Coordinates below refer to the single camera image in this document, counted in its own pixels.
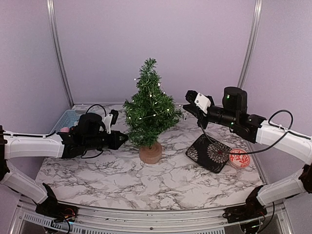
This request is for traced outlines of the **clear string ornament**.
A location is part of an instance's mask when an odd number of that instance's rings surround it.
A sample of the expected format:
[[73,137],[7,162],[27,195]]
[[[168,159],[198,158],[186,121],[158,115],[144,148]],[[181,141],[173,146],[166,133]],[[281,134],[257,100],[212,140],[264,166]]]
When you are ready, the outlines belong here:
[[178,121],[183,113],[172,96],[163,90],[159,77],[141,77],[136,81],[137,92],[124,103],[128,119],[165,119]]

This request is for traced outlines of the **small green christmas tree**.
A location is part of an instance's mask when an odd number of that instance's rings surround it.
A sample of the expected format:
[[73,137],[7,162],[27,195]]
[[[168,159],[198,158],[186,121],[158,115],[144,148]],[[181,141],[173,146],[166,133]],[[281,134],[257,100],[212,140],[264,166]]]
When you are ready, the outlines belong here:
[[161,88],[161,76],[156,71],[156,59],[148,58],[136,79],[137,92],[126,100],[123,108],[130,142],[139,148],[139,158],[146,164],[156,164],[162,158],[159,136],[176,126],[182,112],[172,96]]

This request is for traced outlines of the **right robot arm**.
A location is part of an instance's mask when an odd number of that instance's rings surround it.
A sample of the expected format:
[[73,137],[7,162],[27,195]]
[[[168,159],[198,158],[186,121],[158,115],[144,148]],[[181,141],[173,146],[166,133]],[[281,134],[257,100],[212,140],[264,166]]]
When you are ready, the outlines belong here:
[[[178,122],[181,112],[157,95],[145,91],[125,101],[124,109],[128,136],[133,144],[151,148],[158,136]],[[312,139],[293,132],[290,127],[272,123],[271,119],[247,113],[247,93],[237,87],[226,87],[222,106],[211,96],[189,90],[183,109],[197,119],[205,130],[209,123],[228,127],[242,139],[264,145],[265,150],[277,148],[304,162],[302,170],[270,185],[255,188],[242,206],[242,215],[252,218],[260,208],[276,200],[312,191]]]

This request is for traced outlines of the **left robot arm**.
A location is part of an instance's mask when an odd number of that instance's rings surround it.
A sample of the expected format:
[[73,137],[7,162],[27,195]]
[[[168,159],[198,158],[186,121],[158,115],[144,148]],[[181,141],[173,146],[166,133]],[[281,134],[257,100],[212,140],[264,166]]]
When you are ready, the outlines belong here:
[[10,160],[37,156],[72,159],[91,150],[100,153],[104,149],[117,150],[128,140],[126,134],[111,129],[117,118],[118,111],[115,110],[106,117],[85,113],[79,117],[77,125],[48,135],[18,134],[1,129],[1,184],[32,199],[51,217],[57,217],[62,209],[52,189],[22,173]]

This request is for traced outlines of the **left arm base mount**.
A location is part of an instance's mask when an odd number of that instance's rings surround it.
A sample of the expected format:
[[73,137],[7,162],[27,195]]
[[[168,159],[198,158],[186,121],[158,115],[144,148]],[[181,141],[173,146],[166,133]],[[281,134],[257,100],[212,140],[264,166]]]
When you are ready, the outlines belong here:
[[55,222],[74,221],[78,208],[58,202],[42,203],[36,206],[36,213],[55,219]]

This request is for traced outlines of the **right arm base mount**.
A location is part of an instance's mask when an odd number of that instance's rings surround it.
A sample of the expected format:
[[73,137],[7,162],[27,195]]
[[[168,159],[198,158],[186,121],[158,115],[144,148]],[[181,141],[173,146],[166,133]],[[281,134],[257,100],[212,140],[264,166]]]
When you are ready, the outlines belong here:
[[267,213],[268,212],[265,207],[256,207],[254,205],[245,204],[226,208],[222,214],[222,217],[227,219],[228,223],[235,223],[262,217]]

